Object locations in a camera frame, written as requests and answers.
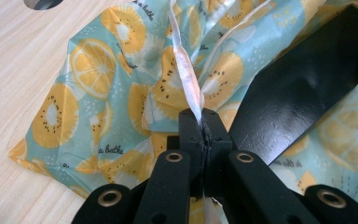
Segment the screw hole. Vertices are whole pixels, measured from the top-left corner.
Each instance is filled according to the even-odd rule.
[[[178,161],[181,161],[183,158],[183,156],[179,153],[176,153],[176,152],[172,152],[170,154],[168,154],[165,159],[167,161],[171,161],[171,162],[178,162]]]
[[[249,155],[248,153],[239,153],[237,155],[237,160],[241,161],[241,162],[252,162],[254,161],[253,156]]]
[[[344,208],[347,206],[347,203],[345,200],[337,195],[335,192],[327,190],[327,189],[320,189],[317,192],[317,196],[319,200],[321,200],[323,203],[335,207],[335,208]]]
[[[286,218],[287,223],[289,224],[301,224],[301,219],[299,217],[290,215]]]
[[[120,202],[121,197],[122,195],[118,190],[106,190],[98,198],[98,204],[103,207],[110,207]]]
[[[153,224],[164,224],[167,222],[167,217],[162,213],[157,213],[152,216]]]

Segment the black metal bracket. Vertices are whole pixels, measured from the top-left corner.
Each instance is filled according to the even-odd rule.
[[[179,136],[158,156],[150,178],[134,189],[117,184],[91,193],[73,223],[188,222],[190,196],[215,197],[233,223],[358,223],[358,203],[339,189],[288,189],[251,151],[237,150],[218,114],[204,109],[209,142],[191,110],[179,115]]]

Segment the fruit pattern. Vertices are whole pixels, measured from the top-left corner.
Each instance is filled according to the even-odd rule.
[[[172,10],[204,106],[216,110],[227,129],[255,74],[289,46],[322,3],[175,3]],[[56,83],[9,157],[25,168],[56,178],[82,197],[106,183],[133,188],[147,179],[158,155],[166,150],[166,137],[177,132],[178,113],[187,108],[172,48],[170,7],[170,1],[155,4],[147,0],[110,7],[71,38]],[[358,118],[358,110],[351,114],[351,107],[345,108],[349,116],[334,116],[282,156],[282,160],[294,160],[301,172],[286,169],[290,167],[284,165],[291,162],[273,164],[272,168],[285,168],[278,173],[291,176],[286,178],[288,183],[300,186],[299,190],[322,182],[324,163],[336,165],[329,173],[330,181],[331,176],[336,180],[358,174],[358,159],[348,159],[348,155],[358,155],[358,147],[341,152],[335,135],[320,137],[330,126],[352,128],[351,122],[341,117]],[[319,166],[300,158],[310,153],[308,148],[315,147],[315,142],[326,160]],[[192,201],[191,223],[203,220],[200,204]]]
[[[349,2],[327,1],[295,43],[337,15]],[[304,193],[308,186],[325,184],[358,202],[358,85],[270,168],[298,193]]]

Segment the wood grain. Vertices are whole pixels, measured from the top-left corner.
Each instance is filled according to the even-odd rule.
[[[26,134],[66,57],[71,36],[105,8],[128,2],[65,0],[35,11],[0,1],[0,223],[70,223],[83,199],[7,157]]]

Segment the metal ring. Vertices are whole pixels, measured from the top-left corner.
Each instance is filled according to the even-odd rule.
[[[327,199],[325,196],[331,196],[334,197],[334,199],[336,199],[336,201],[331,201],[329,199]],[[347,202],[345,202],[345,200],[337,195],[335,192],[327,190],[327,189],[320,189],[317,193],[317,196],[319,198],[319,200],[321,200],[323,203],[330,205],[332,207],[335,208],[344,208],[345,206],[347,206]]]
[[[167,159],[167,161],[171,161],[171,162],[178,162],[181,161],[183,158],[182,154],[180,153],[176,153],[176,152],[172,152],[170,154],[168,154],[165,159]]]
[[[241,162],[252,162],[252,161],[254,161],[255,159],[253,158],[253,156],[249,155],[248,153],[242,152],[242,153],[238,153],[238,154],[237,154],[237,160],[239,160],[239,161],[241,161]]]
[[[114,198],[113,200],[106,200],[104,197],[108,194],[115,194],[116,198]],[[121,197],[122,197],[122,194],[120,191],[118,191],[116,189],[109,189],[109,190],[104,191],[100,195],[100,197],[98,198],[98,204],[103,207],[110,207],[110,206],[113,206],[113,205],[117,204],[118,202],[120,202]]]

